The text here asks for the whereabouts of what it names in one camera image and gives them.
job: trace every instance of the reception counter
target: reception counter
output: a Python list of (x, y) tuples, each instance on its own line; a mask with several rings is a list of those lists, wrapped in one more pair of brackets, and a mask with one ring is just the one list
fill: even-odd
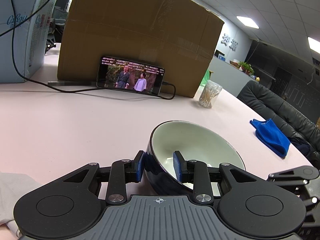
[(210, 80), (221, 85), (235, 97), (249, 80), (254, 80), (233, 65), (217, 57), (213, 57), (208, 69), (213, 71)]

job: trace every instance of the smartphone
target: smartphone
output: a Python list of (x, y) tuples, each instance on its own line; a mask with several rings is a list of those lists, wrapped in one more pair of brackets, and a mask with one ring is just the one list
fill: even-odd
[(97, 87), (132, 90), (158, 95), (164, 68), (132, 60), (104, 56), (100, 60)]

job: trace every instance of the brown cardboard box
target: brown cardboard box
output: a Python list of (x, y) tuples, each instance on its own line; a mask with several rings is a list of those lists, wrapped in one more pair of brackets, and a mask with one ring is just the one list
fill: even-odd
[(95, 81), (101, 56), (109, 55), (163, 67), (177, 95), (193, 97), (222, 25), (192, 0), (73, 0), (58, 79)]

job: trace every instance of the pink tabletop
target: pink tabletop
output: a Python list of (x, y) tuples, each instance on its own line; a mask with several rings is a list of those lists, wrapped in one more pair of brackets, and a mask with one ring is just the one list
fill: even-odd
[[(33, 78), (57, 80), (58, 57), (59, 48), (51, 49)], [(263, 179), (310, 165), (293, 145), (281, 159), (262, 144), (249, 121), (263, 118), (227, 91), (221, 91), (212, 109), (198, 105), (200, 92), (195, 98), (162, 100), (111, 90), (64, 94), (30, 82), (1, 84), (0, 171), (24, 173), (46, 184), (90, 162), (110, 166), (145, 150), (154, 127), (168, 120), (197, 123), (218, 133), (237, 150), (247, 171)], [(146, 179), (128, 184), (127, 191), (153, 192)], [(16, 237), (1, 226), (0, 239)]]

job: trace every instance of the black leather sofa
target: black leather sofa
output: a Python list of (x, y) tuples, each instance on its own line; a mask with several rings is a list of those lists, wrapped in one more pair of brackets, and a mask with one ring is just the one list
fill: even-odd
[(237, 98), (265, 120), (271, 118), (287, 137), (299, 137), (310, 144), (306, 158), (320, 169), (320, 129), (297, 109), (263, 85), (249, 81)]

